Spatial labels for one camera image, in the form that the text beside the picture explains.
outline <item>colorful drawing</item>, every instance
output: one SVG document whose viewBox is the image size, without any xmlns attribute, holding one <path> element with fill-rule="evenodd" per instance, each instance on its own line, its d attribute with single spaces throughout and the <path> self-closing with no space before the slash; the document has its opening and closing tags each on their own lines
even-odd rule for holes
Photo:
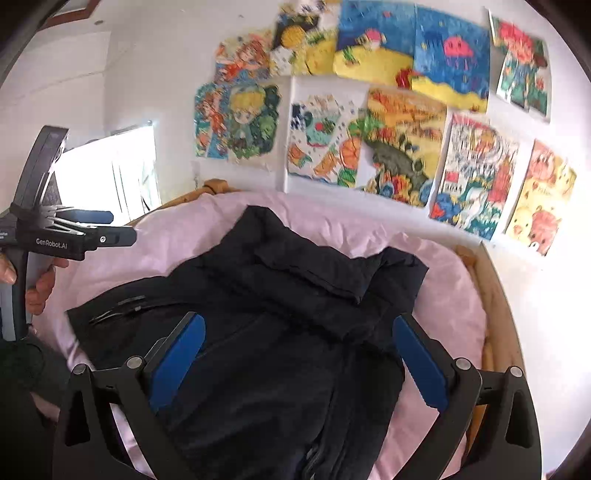
<svg viewBox="0 0 591 480">
<path fill-rule="evenodd" d="M 283 5 L 271 52 L 271 75 L 332 74 L 339 17 L 339 3 Z"/>
<path fill-rule="evenodd" d="M 412 89 L 449 106 L 486 112 L 488 31 L 461 18 L 417 7 Z"/>
<path fill-rule="evenodd" d="M 505 207 L 519 144 L 458 113 L 431 218 L 490 240 Z"/>
<path fill-rule="evenodd" d="M 572 195 L 576 173 L 566 161 L 539 141 L 506 234 L 546 255 L 552 246 Z"/>
<path fill-rule="evenodd" d="M 335 73 L 404 87 L 413 68 L 414 36 L 413 4 L 343 0 Z"/>
<path fill-rule="evenodd" d="M 269 168 L 257 161 L 273 150 L 281 95 L 277 85 L 234 87 L 229 101 L 228 148 L 230 161 Z"/>
<path fill-rule="evenodd" d="M 228 158 L 229 90 L 208 83 L 195 95 L 195 153 L 198 157 Z"/>
<path fill-rule="evenodd" d="M 269 78 L 272 39 L 271 30 L 260 30 L 220 43 L 214 82 L 256 82 Z"/>
<path fill-rule="evenodd" d="M 494 45 L 506 53 L 497 95 L 526 112 L 532 108 L 549 118 L 551 76 L 543 40 L 490 17 Z"/>
<path fill-rule="evenodd" d="M 292 104 L 288 171 L 354 188 L 362 122 L 352 102 L 342 105 L 332 95 Z"/>
<path fill-rule="evenodd" d="M 446 107 L 413 94 L 369 91 L 364 140 L 374 149 L 376 174 L 364 191 L 424 207 L 437 171 Z"/>
</svg>

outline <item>wooden bed frame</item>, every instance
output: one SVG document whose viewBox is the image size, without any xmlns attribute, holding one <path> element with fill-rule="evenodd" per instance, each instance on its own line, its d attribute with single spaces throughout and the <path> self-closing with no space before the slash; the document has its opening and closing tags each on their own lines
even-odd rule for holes
<svg viewBox="0 0 591 480">
<path fill-rule="evenodd" d="M 219 195 L 237 191 L 231 188 L 225 180 L 212 179 L 206 181 L 202 188 L 165 203 L 158 210 L 192 202 L 203 194 Z M 136 225 L 142 218 L 133 221 L 131 225 Z M 456 253 L 470 273 L 486 312 L 486 339 L 482 350 L 482 370 L 505 372 L 507 368 L 516 365 L 525 372 L 513 315 L 486 244 L 482 242 L 475 251 L 458 246 Z M 472 424 L 467 432 L 466 453 L 474 442 L 485 408 L 476 407 L 474 411 Z"/>
</svg>

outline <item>blue gripper pad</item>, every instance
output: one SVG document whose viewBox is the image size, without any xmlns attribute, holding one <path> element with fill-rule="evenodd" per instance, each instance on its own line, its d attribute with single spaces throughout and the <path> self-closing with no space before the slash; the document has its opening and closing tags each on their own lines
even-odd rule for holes
<svg viewBox="0 0 591 480">
<path fill-rule="evenodd" d="M 195 315 L 152 375 L 150 407 L 153 412 L 172 403 L 204 341 L 205 320 Z"/>
<path fill-rule="evenodd" d="M 444 411 L 447 408 L 445 377 L 402 316 L 396 317 L 392 324 L 392 339 L 425 403 L 439 413 Z"/>
</svg>

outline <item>pink bedsheet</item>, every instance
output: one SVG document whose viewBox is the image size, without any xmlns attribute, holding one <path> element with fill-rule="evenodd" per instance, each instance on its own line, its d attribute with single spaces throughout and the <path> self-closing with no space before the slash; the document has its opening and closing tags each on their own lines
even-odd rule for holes
<svg viewBox="0 0 591 480">
<path fill-rule="evenodd" d="M 351 216 L 303 197 L 278 193 L 202 195 L 197 201 L 154 212 L 138 226 L 133 247 L 89 252 L 84 262 L 58 269 L 54 293 L 44 314 L 36 317 L 38 335 L 62 351 L 73 368 L 91 365 L 80 349 L 66 310 L 79 306 L 117 285 L 155 275 L 167 275 L 188 258 L 219 243 L 246 205 L 271 208 L 293 231 L 317 245 L 330 245 L 349 257 L 367 257 L 387 246 L 413 253 L 429 267 L 414 316 L 428 335 L 439 340 L 452 357 L 463 356 L 480 368 L 486 316 L 461 260 L 437 243 L 414 238 L 375 220 Z M 123 440 L 134 465 L 149 472 L 129 427 L 118 416 Z M 407 372 L 371 480 L 391 480 L 420 444 L 437 412 L 428 408 Z M 460 444 L 444 476 L 455 473 L 465 448 Z"/>
</svg>

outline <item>finger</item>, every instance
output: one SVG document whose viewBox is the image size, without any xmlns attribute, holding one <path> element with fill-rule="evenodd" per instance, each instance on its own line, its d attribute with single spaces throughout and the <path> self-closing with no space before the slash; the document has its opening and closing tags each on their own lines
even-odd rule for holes
<svg viewBox="0 0 591 480">
<path fill-rule="evenodd" d="M 49 296 L 55 285 L 56 270 L 52 266 L 41 277 L 39 277 L 39 280 L 37 280 L 37 283 L 35 283 L 35 288 L 41 295 Z"/>
<path fill-rule="evenodd" d="M 10 261 L 2 254 L 0 254 L 0 281 L 14 285 L 17 281 L 17 272 Z"/>
<path fill-rule="evenodd" d="M 46 299 L 44 299 L 43 296 L 34 288 L 27 290 L 27 292 L 25 293 L 25 303 L 27 305 L 29 305 L 29 304 L 31 304 L 31 305 L 39 304 L 40 305 L 45 300 Z"/>
<path fill-rule="evenodd" d="M 53 264 L 59 268 L 66 268 L 70 265 L 70 261 L 67 258 L 54 258 Z"/>
<path fill-rule="evenodd" d="M 27 304 L 27 310 L 33 315 L 40 315 L 45 310 L 45 302 L 36 304 Z"/>
</svg>

